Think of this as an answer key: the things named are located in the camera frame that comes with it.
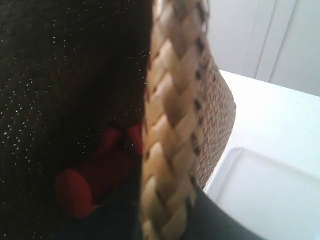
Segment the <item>woven bag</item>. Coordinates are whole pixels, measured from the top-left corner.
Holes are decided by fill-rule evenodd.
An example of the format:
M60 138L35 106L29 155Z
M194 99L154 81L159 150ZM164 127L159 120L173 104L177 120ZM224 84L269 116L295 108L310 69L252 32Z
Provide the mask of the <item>woven bag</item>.
M181 201L194 204L235 119L207 19L202 0L0 2L0 238L67 224L57 174L89 158L109 124L142 120L143 232L179 238ZM177 211L173 225L160 200Z

